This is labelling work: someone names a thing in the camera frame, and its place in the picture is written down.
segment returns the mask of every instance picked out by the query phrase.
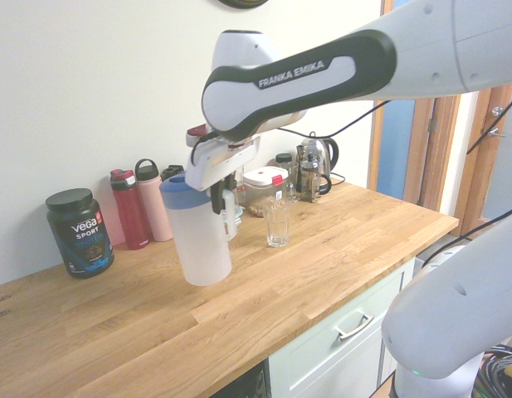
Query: electrical cord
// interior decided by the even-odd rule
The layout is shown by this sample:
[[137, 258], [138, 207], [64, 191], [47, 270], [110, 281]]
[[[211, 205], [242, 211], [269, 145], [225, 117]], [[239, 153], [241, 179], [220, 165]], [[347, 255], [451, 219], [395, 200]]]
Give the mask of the electrical cord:
[[331, 172], [330, 174], [331, 174], [332, 176], [337, 176], [337, 177], [339, 177], [339, 178], [342, 178], [342, 181], [336, 182], [335, 184], [331, 184], [333, 187], [334, 187], [335, 185], [340, 185], [340, 184], [342, 184], [343, 182], [346, 182], [346, 177], [345, 177], [345, 176], [341, 176], [340, 174], [337, 174], [336, 172]]
[[429, 261], [431, 261], [436, 255], [440, 254], [442, 251], [444, 251], [445, 249], [447, 249], [448, 247], [451, 247], [453, 246], [455, 243], [458, 243], [460, 242], [461, 240], [464, 240], [464, 239], [467, 239], [468, 236], [471, 236], [473, 234], [475, 234], [476, 232], [482, 230], [483, 228], [486, 228], [487, 226], [490, 226], [491, 224], [494, 224], [498, 221], [501, 221], [503, 219], [505, 219], [506, 217], [508, 217], [509, 215], [512, 214], [512, 210], [508, 210], [506, 213], [504, 214], [501, 214], [500, 216], [497, 216], [496, 218], [494, 218], [493, 220], [490, 220], [490, 221], [487, 221], [485, 222], [483, 225], [481, 226], [477, 226], [476, 228], [474, 228], [473, 230], [465, 233], [464, 235], [461, 235], [459, 236], [458, 238], [456, 238], [454, 241], [452, 242], [449, 242], [449, 243], [446, 243], [445, 245], [443, 245], [440, 249], [438, 249], [437, 251], [435, 251], [432, 255], [430, 255], [429, 257], [427, 257], [427, 259], [424, 261], [423, 265], [422, 265], [422, 268], [424, 268], [428, 263]]
[[[372, 114], [373, 112], [375, 112], [376, 110], [378, 110], [379, 108], [382, 108], [384, 105], [388, 104], [390, 102], [390, 100], [386, 100], [386, 101], [383, 101], [381, 104], [377, 104], [376, 106], [374, 106], [373, 108], [371, 108], [368, 112], [365, 112], [364, 114], [362, 114], [361, 116], [359, 116], [358, 118], [356, 118], [353, 122], [351, 122], [350, 124], [346, 124], [344, 127], [342, 127], [340, 130], [337, 130], [335, 131], [334, 133], [330, 134], [330, 135], [324, 135], [324, 136], [321, 136], [321, 137], [316, 137], [318, 139], [324, 139], [324, 138], [332, 138], [334, 137], [335, 135], [339, 134], [339, 133], [342, 133], [345, 129], [348, 129], [350, 128], [351, 126], [353, 126], [354, 124], [356, 124], [357, 122], [359, 122], [360, 120], [366, 118], [369, 114]], [[279, 127], [278, 130], [281, 130], [281, 131], [286, 131], [287, 133], [292, 133], [292, 134], [296, 134], [296, 135], [299, 135], [301, 137], [304, 137], [304, 138], [313, 138], [312, 135], [307, 135], [307, 134], [303, 134], [303, 133], [298, 133], [297, 131], [294, 131], [294, 130], [290, 130], [290, 129], [284, 129], [283, 127]]]
[[195, 146], [193, 147], [193, 149], [191, 150], [191, 164], [194, 166], [195, 165], [195, 151], [197, 150], [197, 146], [200, 144], [200, 143], [205, 143], [206, 141], [212, 139], [212, 138], [216, 138], [219, 136], [219, 133], [217, 131], [212, 131], [210, 134], [206, 134], [206, 135], [203, 135], [201, 138], [198, 139], [197, 143], [195, 143]]
[[505, 375], [505, 370], [510, 365], [512, 365], [512, 347], [498, 344], [486, 351], [485, 359], [477, 372], [471, 396], [512, 398], [512, 379]]
[[485, 139], [485, 137], [488, 135], [488, 133], [500, 122], [500, 120], [502, 118], [504, 118], [504, 116], [510, 110], [510, 108], [512, 108], [512, 101], [508, 104], [508, 106], [503, 111], [503, 113], [499, 115], [499, 117], [495, 120], [495, 122], [492, 123], [491, 126], [483, 134], [480, 135], [480, 137], [475, 141], [475, 143], [473, 145], [471, 145], [471, 148], [468, 149], [468, 152], [466, 152], [466, 155], [469, 155], [475, 148], [477, 148], [477, 146], [479, 146], [479, 144], [482, 142], [483, 139]]

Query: cabinet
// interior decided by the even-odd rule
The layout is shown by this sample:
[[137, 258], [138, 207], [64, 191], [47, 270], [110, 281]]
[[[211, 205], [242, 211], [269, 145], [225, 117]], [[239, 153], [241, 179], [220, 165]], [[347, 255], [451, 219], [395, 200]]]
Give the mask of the cabinet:
[[272, 354], [272, 397], [370, 397], [396, 366], [381, 324], [413, 266], [414, 259]]

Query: kettle handle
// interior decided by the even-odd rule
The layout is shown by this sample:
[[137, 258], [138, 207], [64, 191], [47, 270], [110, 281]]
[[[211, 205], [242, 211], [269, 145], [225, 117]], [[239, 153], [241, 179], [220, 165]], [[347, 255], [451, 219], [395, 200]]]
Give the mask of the kettle handle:
[[329, 160], [329, 168], [333, 170], [335, 165], [337, 164], [337, 161], [339, 160], [339, 145], [332, 138], [323, 138], [322, 141], [324, 141], [331, 147], [332, 156], [331, 159]]
[[225, 189], [222, 191], [222, 199], [224, 199], [224, 216], [226, 221], [226, 242], [232, 240], [237, 235], [237, 224], [236, 224], [236, 201], [232, 191]]
[[327, 182], [328, 182], [328, 185], [327, 185], [324, 189], [320, 189], [320, 190], [319, 190], [319, 194], [320, 194], [320, 195], [325, 195], [326, 193], [328, 193], [328, 192], [329, 192], [329, 190], [331, 189], [331, 186], [332, 186], [333, 184], [331, 183], [331, 177], [329, 177], [329, 175], [328, 175], [328, 174], [320, 174], [320, 176], [321, 176], [323, 179], [325, 179], [325, 181], [327, 181]]

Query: franka emika robot arm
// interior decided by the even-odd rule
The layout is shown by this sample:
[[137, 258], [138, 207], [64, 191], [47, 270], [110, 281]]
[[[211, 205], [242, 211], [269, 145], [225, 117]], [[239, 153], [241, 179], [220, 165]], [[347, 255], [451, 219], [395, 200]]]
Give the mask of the franka emika robot arm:
[[[512, 82], [512, 0], [414, 0], [279, 59], [258, 32], [219, 36], [202, 111], [215, 132], [188, 163], [200, 191], [257, 153], [259, 135], [341, 100], [456, 95]], [[399, 398], [468, 398], [482, 352], [512, 335], [512, 216], [393, 301], [383, 341]]]

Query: pink water bottle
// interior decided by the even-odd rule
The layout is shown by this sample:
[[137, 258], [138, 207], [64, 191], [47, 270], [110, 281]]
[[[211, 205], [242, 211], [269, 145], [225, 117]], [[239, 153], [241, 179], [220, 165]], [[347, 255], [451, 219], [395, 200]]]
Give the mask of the pink water bottle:
[[134, 172], [132, 170], [112, 170], [110, 185], [117, 203], [126, 245], [130, 250], [143, 249], [149, 244], [149, 226], [139, 202]]
[[[150, 162], [150, 165], [141, 166], [144, 162]], [[136, 163], [135, 174], [138, 179], [139, 196], [154, 240], [164, 242], [172, 239], [173, 232], [163, 204], [162, 193], [159, 190], [162, 179], [159, 176], [156, 163], [150, 159], [141, 159]]]

